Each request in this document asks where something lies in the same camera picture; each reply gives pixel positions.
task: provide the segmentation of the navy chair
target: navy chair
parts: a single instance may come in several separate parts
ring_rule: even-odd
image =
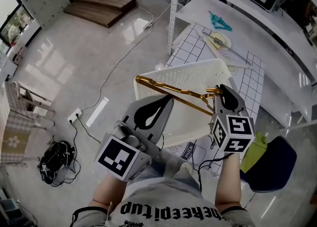
[[[240,170],[241,180],[253,192],[267,193],[285,187],[296,162],[296,152],[282,136],[267,144],[267,150],[246,173]]]

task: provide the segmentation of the wooden platform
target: wooden platform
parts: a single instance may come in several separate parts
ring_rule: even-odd
[[[74,0],[65,13],[110,28],[136,6],[136,0]]]

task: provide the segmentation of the power outlet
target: power outlet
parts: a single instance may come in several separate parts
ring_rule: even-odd
[[[81,111],[79,108],[77,108],[77,109],[67,118],[68,122],[71,121],[72,123],[74,123],[74,122],[77,120],[76,114],[78,114],[78,117],[80,117],[83,113],[82,113],[82,111]]]

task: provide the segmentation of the plastic basket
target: plastic basket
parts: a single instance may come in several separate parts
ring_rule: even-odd
[[[226,64],[220,59],[211,59],[170,67],[159,71],[148,72],[142,74],[142,76],[200,94],[206,93],[206,88],[213,88],[220,84],[232,87],[229,82],[231,74]],[[166,89],[164,90],[210,111],[207,105],[198,98]],[[134,81],[134,91],[136,99],[160,94],[155,90],[138,84],[136,81]],[[213,106],[212,99],[209,99],[209,104]],[[196,140],[208,135],[210,133],[210,122],[211,116],[175,100],[173,110],[163,132],[164,148]]]

